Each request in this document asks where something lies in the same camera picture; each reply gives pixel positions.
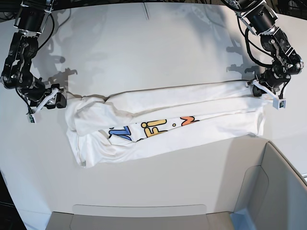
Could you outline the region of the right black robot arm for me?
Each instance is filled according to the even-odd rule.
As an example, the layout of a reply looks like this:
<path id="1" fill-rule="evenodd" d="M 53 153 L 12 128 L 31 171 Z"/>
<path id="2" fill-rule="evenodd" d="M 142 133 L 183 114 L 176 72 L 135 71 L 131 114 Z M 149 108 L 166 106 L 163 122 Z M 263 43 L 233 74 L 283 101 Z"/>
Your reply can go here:
<path id="1" fill-rule="evenodd" d="M 39 106 L 47 109 L 65 108 L 67 100 L 59 84 L 45 86 L 41 78 L 30 71 L 32 59 L 42 48 L 38 38 L 47 19 L 53 20 L 52 0 L 23 0 L 15 18 L 17 32 L 12 37 L 9 53 L 4 62 L 1 82 L 6 89 L 14 89 L 25 102 L 28 114 L 33 115 Z"/>

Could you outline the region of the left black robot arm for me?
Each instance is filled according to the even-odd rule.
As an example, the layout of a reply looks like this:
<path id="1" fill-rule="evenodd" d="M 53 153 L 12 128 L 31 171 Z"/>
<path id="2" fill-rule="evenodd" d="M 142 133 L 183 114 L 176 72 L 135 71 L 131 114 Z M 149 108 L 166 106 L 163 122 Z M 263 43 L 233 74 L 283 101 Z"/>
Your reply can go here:
<path id="1" fill-rule="evenodd" d="M 255 64 L 265 68 L 265 71 L 254 79 L 264 89 L 254 85 L 254 96 L 260 97 L 266 90 L 276 94 L 282 85 L 278 96 L 278 99 L 282 100 L 291 77 L 302 71 L 304 63 L 290 45 L 285 32 L 275 25 L 278 19 L 277 14 L 264 0 L 224 0 L 222 3 L 235 12 L 238 23 L 245 24 L 246 29 L 242 34 L 248 56 Z M 262 46 L 260 51 L 272 58 L 271 64 L 262 63 L 253 57 L 250 48 L 253 45 L 249 39 L 250 33 L 260 37 Z"/>

